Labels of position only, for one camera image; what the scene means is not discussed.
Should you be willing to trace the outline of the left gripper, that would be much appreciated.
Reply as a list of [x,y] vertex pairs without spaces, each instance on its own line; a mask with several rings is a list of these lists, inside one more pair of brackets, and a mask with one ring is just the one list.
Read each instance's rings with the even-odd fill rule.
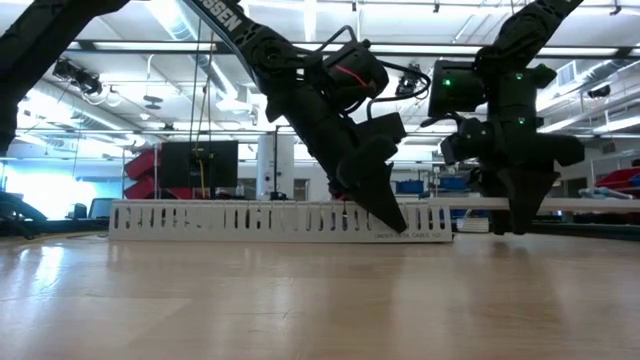
[[396,233],[407,229],[391,189],[393,164],[388,162],[398,151],[398,114],[356,123],[319,92],[290,89],[267,97],[266,115],[287,120],[324,170],[331,190],[349,194]]

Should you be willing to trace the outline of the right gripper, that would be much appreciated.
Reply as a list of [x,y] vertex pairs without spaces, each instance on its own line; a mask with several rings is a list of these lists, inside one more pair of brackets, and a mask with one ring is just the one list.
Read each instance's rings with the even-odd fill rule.
[[585,147],[575,136],[539,133],[531,119],[498,123],[480,121],[472,136],[472,157],[485,171],[518,168],[538,172],[473,172],[472,188],[483,197],[507,198],[508,210],[490,210],[491,231],[525,234],[559,178],[555,166],[568,167],[585,159]]

